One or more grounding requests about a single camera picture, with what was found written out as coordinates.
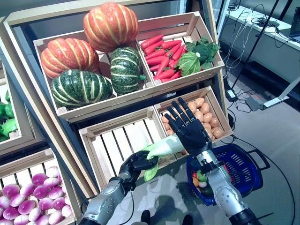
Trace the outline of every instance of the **robotic hand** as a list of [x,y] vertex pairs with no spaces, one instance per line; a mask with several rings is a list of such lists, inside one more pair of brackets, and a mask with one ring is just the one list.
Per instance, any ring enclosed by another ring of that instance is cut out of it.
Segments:
[[195,118],[182,98],[178,98],[178,101],[186,114],[173,101],[172,105],[179,115],[168,107],[174,119],[168,114],[165,117],[186,151],[199,161],[201,172],[208,174],[217,205],[225,211],[232,225],[261,225],[251,209],[242,201],[240,192],[231,184],[223,163],[218,162],[212,152],[211,140],[201,122]]
[[157,156],[146,160],[148,153],[149,151],[139,151],[123,163],[119,175],[111,178],[106,188],[89,203],[79,225],[107,224],[127,192],[135,189],[135,182],[141,171],[157,164]]

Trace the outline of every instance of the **black cable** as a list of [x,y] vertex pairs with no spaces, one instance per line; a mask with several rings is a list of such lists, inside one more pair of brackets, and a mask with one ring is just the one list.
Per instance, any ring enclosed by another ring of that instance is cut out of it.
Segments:
[[123,225],[123,224],[126,224],[129,220],[131,220],[132,216],[133,216],[133,213],[135,211],[135,201],[133,199],[133,196],[132,196],[132,192],[130,191],[130,195],[131,195],[131,199],[132,199],[132,213],[131,213],[131,216],[129,217],[128,220],[126,220],[124,223],[121,223],[121,224],[118,224],[118,225]]
[[238,138],[237,136],[234,136],[234,135],[232,135],[233,137],[234,137],[234,139],[238,139],[238,140],[240,140],[240,141],[242,141],[242,142],[244,142],[244,143],[246,143],[246,144],[248,144],[248,145],[250,145],[250,146],[252,146],[255,150],[257,150],[257,151],[259,151],[260,153],[262,153],[263,154],[263,156],[265,156],[280,172],[281,172],[281,174],[283,175],[283,177],[284,177],[284,179],[285,179],[285,181],[286,181],[286,183],[287,183],[287,185],[288,185],[288,187],[289,187],[289,189],[290,189],[290,192],[291,192],[291,196],[292,196],[292,203],[293,203],[293,216],[292,216],[292,222],[291,222],[291,225],[293,225],[294,224],[294,221],[295,221],[295,216],[296,216],[296,204],[295,204],[295,198],[294,198],[294,194],[293,194],[293,190],[292,190],[292,187],[291,187],[291,185],[290,185],[290,182],[288,181],[288,179],[287,179],[287,177],[285,176],[285,174],[283,173],[283,171],[279,168],[279,166],[272,160],[272,159],[270,159],[266,154],[264,154],[262,151],[260,151],[257,147],[255,147],[254,145],[252,145],[252,144],[250,144],[249,142],[246,142],[246,141],[244,141],[244,140],[242,140],[242,139],[240,139],[240,138]]

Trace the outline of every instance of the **orange pumpkin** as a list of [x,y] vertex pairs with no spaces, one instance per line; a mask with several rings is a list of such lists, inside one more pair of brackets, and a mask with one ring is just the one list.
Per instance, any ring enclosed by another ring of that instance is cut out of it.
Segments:
[[107,53],[135,39],[138,21],[131,9],[108,2],[85,15],[83,28],[90,45]]
[[48,43],[41,55],[44,72],[51,79],[68,69],[99,73],[99,57],[86,41],[57,38]]

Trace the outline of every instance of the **red carrot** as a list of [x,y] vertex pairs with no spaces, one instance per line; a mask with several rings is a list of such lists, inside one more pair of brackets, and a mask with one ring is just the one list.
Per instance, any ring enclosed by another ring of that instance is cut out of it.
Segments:
[[144,53],[146,55],[149,55],[150,53],[154,52],[158,47],[160,47],[161,43],[163,43],[163,41],[156,42],[155,44],[149,46],[144,50]]
[[184,49],[184,45],[182,45],[173,55],[172,55],[172,60],[178,60],[181,56],[181,53]]
[[178,63],[178,60],[173,61],[172,63],[169,63],[169,67],[170,67],[171,69],[175,69],[175,66],[177,65],[177,63]]
[[161,61],[155,76],[159,76],[163,72],[163,69],[168,66],[169,61],[170,59],[168,57],[165,57],[165,59]]
[[161,44],[163,49],[173,48],[174,46],[181,44],[181,41],[165,41]]
[[158,51],[152,52],[151,54],[146,56],[146,59],[151,59],[157,56],[161,56],[165,54],[165,50],[164,49],[159,49]]
[[165,82],[168,82],[168,81],[171,81],[171,79],[170,78],[161,79],[161,83],[165,83]]
[[155,66],[157,64],[160,64],[162,60],[165,59],[165,56],[157,56],[155,58],[151,58],[146,60],[149,66]]
[[174,75],[174,70],[169,69],[162,72],[159,76],[154,76],[154,80],[161,80],[165,78],[171,78]]
[[150,39],[147,39],[145,40],[143,43],[141,43],[141,48],[144,50],[146,49],[147,47],[149,47],[150,45],[160,41],[162,38],[163,38],[164,35],[160,34],[160,35],[157,35],[155,37],[152,37]]
[[180,45],[181,44],[178,44],[178,45],[174,46],[173,48],[171,48],[169,51],[167,51],[165,53],[165,56],[167,56],[169,58],[172,57],[172,55],[180,48]]

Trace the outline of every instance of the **green striped squash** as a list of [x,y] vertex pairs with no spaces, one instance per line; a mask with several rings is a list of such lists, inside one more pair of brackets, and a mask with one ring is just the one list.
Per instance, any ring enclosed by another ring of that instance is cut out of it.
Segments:
[[135,48],[117,48],[111,56],[112,86],[118,95],[128,94],[139,89],[141,75],[140,56]]
[[59,107],[74,109],[110,98],[113,88],[102,75],[70,69],[52,80],[51,92]]

